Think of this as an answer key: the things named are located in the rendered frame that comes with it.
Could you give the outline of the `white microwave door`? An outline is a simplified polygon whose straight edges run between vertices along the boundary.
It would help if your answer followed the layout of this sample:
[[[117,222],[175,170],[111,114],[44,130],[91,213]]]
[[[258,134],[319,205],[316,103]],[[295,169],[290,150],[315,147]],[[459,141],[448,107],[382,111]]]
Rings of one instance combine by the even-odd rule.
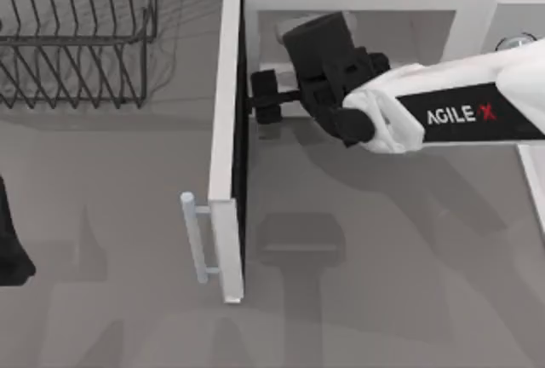
[[[244,0],[222,0],[208,203],[223,301],[244,298],[248,166]]]

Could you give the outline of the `black block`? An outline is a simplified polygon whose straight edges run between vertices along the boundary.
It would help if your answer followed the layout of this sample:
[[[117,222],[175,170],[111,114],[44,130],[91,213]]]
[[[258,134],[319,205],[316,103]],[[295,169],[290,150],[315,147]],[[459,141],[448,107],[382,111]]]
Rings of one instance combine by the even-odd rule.
[[[282,121],[281,97],[274,70],[255,72],[250,77],[251,109],[258,124],[278,124]]]

